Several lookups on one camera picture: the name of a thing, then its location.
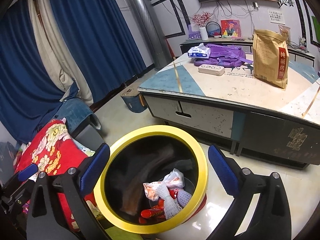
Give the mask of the yellow rimmed black trash bin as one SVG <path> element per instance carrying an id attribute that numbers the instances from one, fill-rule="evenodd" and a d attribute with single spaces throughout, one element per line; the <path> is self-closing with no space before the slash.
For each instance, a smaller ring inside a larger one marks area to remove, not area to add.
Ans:
<path id="1" fill-rule="evenodd" d="M 208 164 L 203 149 L 186 131 L 168 125 L 136 129 L 110 147 L 94 197 L 103 216 L 131 233 L 154 235 L 185 223 L 199 213 L 207 200 Z M 170 219 L 139 222 L 140 213 L 156 205 L 144 192 L 144 183 L 160 182 L 174 169 L 184 175 L 190 202 Z"/>

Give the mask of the red floral blanket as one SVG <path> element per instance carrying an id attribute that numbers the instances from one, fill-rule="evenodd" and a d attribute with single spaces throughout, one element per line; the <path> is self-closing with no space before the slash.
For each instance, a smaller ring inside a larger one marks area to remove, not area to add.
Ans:
<path id="1" fill-rule="evenodd" d="M 34 163 L 38 166 L 38 172 L 46 172 L 50 176 L 60 175 L 70 167 L 78 167 L 94 153 L 70 136 L 63 120 L 54 119 L 35 135 L 22 150 L 21 156 L 16 158 L 15 172 Z"/>

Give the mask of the red snack wrapper in bin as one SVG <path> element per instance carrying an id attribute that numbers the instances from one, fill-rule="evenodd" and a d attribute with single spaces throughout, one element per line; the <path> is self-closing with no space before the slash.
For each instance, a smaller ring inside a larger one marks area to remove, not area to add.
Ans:
<path id="1" fill-rule="evenodd" d="M 146 198 L 149 200 L 150 208 L 142 210 L 138 218 L 139 224 L 148 224 L 151 222 L 163 222 L 169 218 L 174 217 L 181 211 L 181 206 L 177 201 L 177 194 L 179 189 L 169 189 L 170 197 L 175 202 L 174 207 L 165 207 L 166 201 L 161 197 L 157 196 L 155 190 L 145 190 Z"/>

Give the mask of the white foam net wrapper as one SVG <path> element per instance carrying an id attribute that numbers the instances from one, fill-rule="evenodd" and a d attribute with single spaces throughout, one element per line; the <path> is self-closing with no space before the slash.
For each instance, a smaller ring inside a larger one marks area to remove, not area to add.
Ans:
<path id="1" fill-rule="evenodd" d="M 168 187 L 160 183 L 156 188 L 156 194 L 164 200 L 164 215 L 166 220 L 177 215 L 190 202 L 192 195 L 184 189 L 177 189 L 176 198 L 170 195 Z"/>

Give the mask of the small blue stool box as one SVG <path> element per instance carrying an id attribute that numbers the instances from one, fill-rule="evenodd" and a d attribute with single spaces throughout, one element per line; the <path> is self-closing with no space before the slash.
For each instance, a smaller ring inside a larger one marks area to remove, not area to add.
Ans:
<path id="1" fill-rule="evenodd" d="M 138 87 L 128 86 L 120 96 L 128 109 L 133 113 L 142 113 L 147 109 L 146 101 L 138 91 Z"/>

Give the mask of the coffee table with drawers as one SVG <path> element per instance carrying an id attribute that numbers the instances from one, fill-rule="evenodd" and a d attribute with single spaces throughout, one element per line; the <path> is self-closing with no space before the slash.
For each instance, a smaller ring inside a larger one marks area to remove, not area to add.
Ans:
<path id="1" fill-rule="evenodd" d="M 319 72 L 292 62 L 285 89 L 253 66 L 199 71 L 187 55 L 139 86 L 152 116 L 231 154 L 302 170 L 319 164 Z"/>

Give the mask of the beige power strip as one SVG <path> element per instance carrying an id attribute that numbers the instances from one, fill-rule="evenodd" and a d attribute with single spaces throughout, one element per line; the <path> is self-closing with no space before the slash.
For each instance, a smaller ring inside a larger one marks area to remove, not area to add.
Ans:
<path id="1" fill-rule="evenodd" d="M 221 76 L 225 73 L 225 68 L 222 66 L 202 64 L 198 67 L 199 73 Z"/>

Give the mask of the brown paper snack bag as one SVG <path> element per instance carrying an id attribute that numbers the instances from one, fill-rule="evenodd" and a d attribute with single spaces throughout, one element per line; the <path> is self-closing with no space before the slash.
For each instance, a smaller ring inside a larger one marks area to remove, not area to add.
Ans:
<path id="1" fill-rule="evenodd" d="M 254 77 L 281 89 L 287 87 L 289 52 L 285 38 L 270 30 L 255 30 L 253 37 Z"/>

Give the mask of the white tissue pack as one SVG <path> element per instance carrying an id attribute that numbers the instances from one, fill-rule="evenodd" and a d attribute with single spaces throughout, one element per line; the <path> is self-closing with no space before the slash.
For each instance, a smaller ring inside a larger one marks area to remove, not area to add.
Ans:
<path id="1" fill-rule="evenodd" d="M 208 59 L 211 54 L 211 49 L 201 43 L 198 46 L 191 47 L 187 54 L 191 59 Z"/>

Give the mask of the blue curtain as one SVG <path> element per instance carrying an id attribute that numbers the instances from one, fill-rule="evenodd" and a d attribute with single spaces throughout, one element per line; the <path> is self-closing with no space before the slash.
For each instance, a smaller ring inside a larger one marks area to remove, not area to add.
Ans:
<path id="1" fill-rule="evenodd" d="M 140 74 L 145 63 L 116 0 L 50 0 L 58 28 L 93 94 L 102 100 Z M 27 0 L 1 0 L 1 123 L 32 141 L 61 105 L 77 97 L 51 81 L 42 63 Z"/>

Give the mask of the silver tower air conditioner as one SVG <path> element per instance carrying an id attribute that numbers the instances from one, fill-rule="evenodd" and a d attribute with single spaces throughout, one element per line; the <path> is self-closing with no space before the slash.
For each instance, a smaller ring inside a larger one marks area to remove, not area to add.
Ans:
<path id="1" fill-rule="evenodd" d="M 150 0 L 127 0 L 150 51 L 155 68 L 161 70 L 172 62 L 167 40 Z"/>

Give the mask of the colourful portrait painting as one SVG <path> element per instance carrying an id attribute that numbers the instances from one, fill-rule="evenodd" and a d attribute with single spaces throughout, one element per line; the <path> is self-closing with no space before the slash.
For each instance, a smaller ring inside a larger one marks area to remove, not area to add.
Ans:
<path id="1" fill-rule="evenodd" d="M 241 37 L 241 26 L 239 20 L 221 20 L 220 23 L 221 34 L 223 37 Z"/>

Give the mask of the round black mirror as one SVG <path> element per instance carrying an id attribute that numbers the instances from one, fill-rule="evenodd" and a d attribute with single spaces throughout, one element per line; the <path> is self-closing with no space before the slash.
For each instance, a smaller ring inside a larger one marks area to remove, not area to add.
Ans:
<path id="1" fill-rule="evenodd" d="M 215 21 L 210 21 L 206 24 L 206 31 L 209 37 L 221 37 L 221 26 Z"/>

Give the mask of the green shopping bag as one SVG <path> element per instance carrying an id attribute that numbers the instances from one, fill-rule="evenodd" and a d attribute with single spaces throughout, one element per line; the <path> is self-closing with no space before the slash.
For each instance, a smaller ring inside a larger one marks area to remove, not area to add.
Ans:
<path id="1" fill-rule="evenodd" d="M 317 18 L 315 16 L 312 16 L 312 21 L 313 21 L 313 25 L 316 33 L 317 42 L 320 43 L 320 24 L 317 21 Z"/>

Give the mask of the white vase with red flowers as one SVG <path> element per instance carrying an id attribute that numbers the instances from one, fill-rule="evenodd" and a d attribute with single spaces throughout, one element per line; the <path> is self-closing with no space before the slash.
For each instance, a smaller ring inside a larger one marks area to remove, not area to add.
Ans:
<path id="1" fill-rule="evenodd" d="M 212 16 L 211 12 L 203 11 L 199 14 L 195 14 L 191 20 L 195 26 L 197 26 L 200 30 L 202 40 L 208 40 L 208 34 L 206 30 L 206 24 L 210 21 Z"/>

